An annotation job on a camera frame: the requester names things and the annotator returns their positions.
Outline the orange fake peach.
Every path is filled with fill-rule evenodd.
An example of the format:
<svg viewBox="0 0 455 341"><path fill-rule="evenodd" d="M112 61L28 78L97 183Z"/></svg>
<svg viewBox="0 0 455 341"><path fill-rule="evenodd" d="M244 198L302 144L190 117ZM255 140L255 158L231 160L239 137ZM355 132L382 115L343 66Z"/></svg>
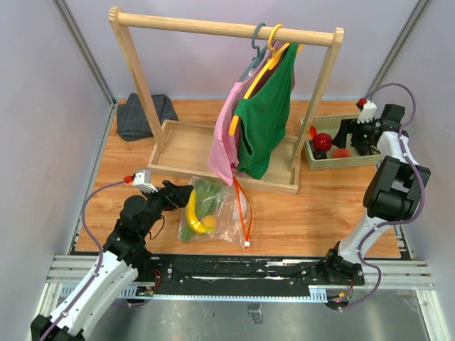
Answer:
<svg viewBox="0 0 455 341"><path fill-rule="evenodd" d="M333 150L332 158L350 158L352 151L349 148L336 148Z"/></svg>

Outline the red fake apple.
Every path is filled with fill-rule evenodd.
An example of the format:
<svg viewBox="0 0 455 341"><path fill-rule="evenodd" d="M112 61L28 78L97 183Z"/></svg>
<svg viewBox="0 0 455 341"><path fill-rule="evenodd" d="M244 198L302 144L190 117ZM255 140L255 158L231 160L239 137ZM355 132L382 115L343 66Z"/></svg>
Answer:
<svg viewBox="0 0 455 341"><path fill-rule="evenodd" d="M327 152L332 148L332 137L327 133L318 133L312 140L315 151Z"/></svg>

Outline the clear zip top bag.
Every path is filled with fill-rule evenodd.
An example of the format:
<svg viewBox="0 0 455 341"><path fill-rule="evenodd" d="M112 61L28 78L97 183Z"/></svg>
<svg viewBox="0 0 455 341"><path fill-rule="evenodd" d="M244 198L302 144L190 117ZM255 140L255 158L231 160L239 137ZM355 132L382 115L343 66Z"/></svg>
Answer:
<svg viewBox="0 0 455 341"><path fill-rule="evenodd" d="M195 239L189 242L219 239L239 248L248 249L253 221L253 209L250 200L237 178L233 179L232 185L222 185L222 187L219 195L223 201L219 209L213 214L218 221L215 232L212 236L195 235ZM182 215L186 215L186 208L183 209Z"/></svg>

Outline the yellow fake lemon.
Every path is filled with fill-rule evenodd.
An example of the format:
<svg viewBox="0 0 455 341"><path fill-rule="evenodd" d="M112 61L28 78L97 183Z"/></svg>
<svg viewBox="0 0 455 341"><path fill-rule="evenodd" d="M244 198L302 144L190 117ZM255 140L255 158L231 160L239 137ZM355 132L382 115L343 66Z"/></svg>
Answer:
<svg viewBox="0 0 455 341"><path fill-rule="evenodd" d="M206 215L201 222L207 229L215 229L218 225L217 218L213 215Z"/></svg>

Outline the small dark fake plum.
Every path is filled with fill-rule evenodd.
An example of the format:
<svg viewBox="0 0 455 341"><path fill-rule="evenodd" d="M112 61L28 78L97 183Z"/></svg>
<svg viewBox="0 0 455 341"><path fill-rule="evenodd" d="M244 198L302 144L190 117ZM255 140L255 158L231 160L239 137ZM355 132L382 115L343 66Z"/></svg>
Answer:
<svg viewBox="0 0 455 341"><path fill-rule="evenodd" d="M313 158L315 160L326 160L328 158L327 153L323 150L315 150L313 152Z"/></svg>

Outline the red fake chili pepper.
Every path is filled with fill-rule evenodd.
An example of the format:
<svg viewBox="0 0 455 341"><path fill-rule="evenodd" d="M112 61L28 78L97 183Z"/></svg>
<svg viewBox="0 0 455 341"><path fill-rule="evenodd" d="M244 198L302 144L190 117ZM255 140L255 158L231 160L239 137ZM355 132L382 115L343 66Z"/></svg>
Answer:
<svg viewBox="0 0 455 341"><path fill-rule="evenodd" d="M308 131L308 134L307 134L307 139L309 141L313 141L315 135L317 135L317 130L314 126L310 126L310 129Z"/></svg>

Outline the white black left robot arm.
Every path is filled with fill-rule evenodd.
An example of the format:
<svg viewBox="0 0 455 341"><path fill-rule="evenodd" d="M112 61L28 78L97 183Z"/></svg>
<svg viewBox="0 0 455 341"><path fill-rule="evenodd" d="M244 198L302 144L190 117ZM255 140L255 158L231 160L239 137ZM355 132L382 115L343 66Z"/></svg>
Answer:
<svg viewBox="0 0 455 341"><path fill-rule="evenodd" d="M188 204L192 191L192 185L165 180L160 188L128 197L107 241L97 246L97 260L83 280L49 315L34 318L32 340L86 340L132 281L150 277L151 252L146 238L165 211Z"/></svg>

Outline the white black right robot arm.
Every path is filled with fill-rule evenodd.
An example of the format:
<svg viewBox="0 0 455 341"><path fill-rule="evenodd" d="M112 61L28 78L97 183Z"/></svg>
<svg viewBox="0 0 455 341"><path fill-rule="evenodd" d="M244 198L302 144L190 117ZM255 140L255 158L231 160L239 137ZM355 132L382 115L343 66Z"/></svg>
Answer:
<svg viewBox="0 0 455 341"><path fill-rule="evenodd" d="M326 255L322 275L331 284L363 282L365 255L388 228L407 224L421 212L431 175L410 151L409 136L401 124L404 107L386 104L376 118L377 107L369 99L360 99L357 106L358 118L341 122L333 145L375 147L381 160L363 198L364 215L355 229Z"/></svg>

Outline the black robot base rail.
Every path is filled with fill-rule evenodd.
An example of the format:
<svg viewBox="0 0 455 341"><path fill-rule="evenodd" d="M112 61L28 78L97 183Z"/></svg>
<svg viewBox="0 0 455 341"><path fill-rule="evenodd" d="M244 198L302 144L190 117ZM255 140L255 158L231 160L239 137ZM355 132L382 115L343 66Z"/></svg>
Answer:
<svg viewBox="0 0 455 341"><path fill-rule="evenodd" d="M171 255L145 252L131 262L139 283L161 276L157 292L175 296L307 296L311 285L362 286L359 263L273 256Z"/></svg>

